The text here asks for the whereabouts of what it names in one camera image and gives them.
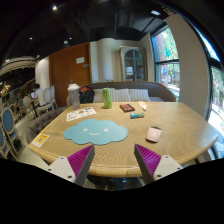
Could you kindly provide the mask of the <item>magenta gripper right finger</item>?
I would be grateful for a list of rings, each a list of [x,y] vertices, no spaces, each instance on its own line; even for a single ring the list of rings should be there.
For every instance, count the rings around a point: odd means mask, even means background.
[[[182,169],[182,166],[169,155],[160,156],[139,144],[135,145],[134,155],[145,184],[160,180]]]

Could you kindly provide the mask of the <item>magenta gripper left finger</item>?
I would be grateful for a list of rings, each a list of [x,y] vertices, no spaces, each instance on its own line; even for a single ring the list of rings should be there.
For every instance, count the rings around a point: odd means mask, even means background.
[[[47,171],[76,185],[83,186],[94,155],[94,146],[87,146],[69,157],[59,157],[48,166]]]

